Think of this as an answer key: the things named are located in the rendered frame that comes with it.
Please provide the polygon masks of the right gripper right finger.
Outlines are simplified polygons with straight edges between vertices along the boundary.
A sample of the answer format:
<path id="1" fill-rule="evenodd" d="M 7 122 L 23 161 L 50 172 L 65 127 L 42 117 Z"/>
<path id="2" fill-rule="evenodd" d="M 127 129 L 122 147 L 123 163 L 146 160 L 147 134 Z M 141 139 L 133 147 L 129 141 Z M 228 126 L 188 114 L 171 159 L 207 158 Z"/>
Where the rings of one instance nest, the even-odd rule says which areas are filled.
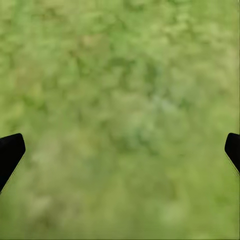
<path id="1" fill-rule="evenodd" d="M 229 133 L 224 150 L 240 172 L 240 134 Z"/>

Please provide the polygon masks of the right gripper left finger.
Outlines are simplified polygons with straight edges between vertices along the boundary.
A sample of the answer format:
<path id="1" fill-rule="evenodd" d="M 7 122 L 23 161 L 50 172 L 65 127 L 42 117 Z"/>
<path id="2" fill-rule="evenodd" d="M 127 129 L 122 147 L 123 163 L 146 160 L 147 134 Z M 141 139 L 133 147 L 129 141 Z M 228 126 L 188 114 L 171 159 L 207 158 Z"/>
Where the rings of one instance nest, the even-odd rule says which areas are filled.
<path id="1" fill-rule="evenodd" d="M 0 192 L 26 151 L 21 133 L 0 138 Z"/>

